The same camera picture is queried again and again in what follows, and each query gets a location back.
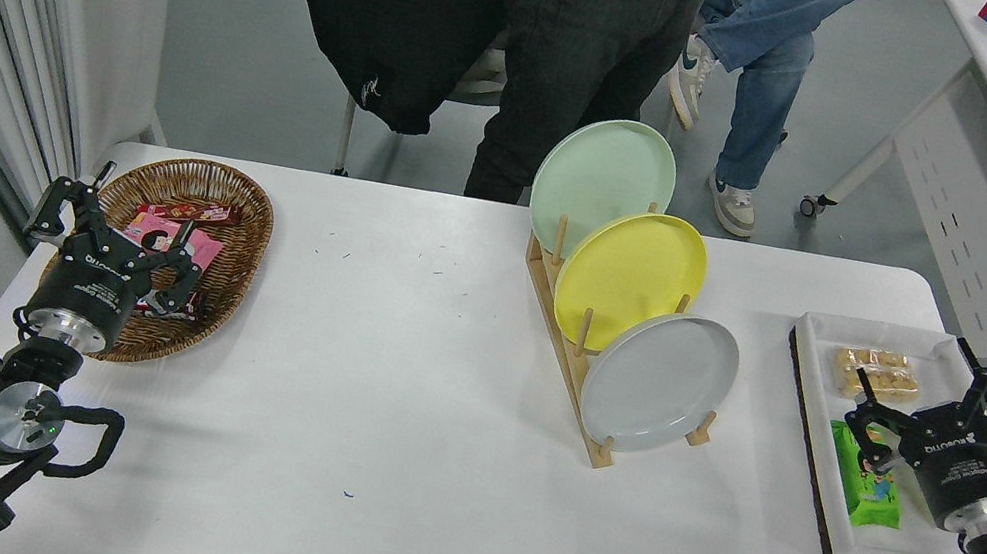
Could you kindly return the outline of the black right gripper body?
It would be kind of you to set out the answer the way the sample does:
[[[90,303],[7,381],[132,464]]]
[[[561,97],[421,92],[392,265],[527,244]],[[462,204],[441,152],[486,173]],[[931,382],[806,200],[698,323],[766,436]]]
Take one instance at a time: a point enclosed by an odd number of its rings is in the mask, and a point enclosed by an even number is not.
[[[952,402],[919,409],[919,429],[903,434],[899,451],[934,524],[952,533],[987,521],[987,415],[961,416]]]

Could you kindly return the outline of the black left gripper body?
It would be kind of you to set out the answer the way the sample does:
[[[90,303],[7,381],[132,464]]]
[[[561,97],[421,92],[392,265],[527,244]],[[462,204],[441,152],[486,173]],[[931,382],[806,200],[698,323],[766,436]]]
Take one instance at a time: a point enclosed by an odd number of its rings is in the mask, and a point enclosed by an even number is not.
[[[149,273],[134,271],[129,260],[97,258],[89,247],[65,242],[25,306],[26,323],[86,324],[89,340],[114,344],[150,282]]]

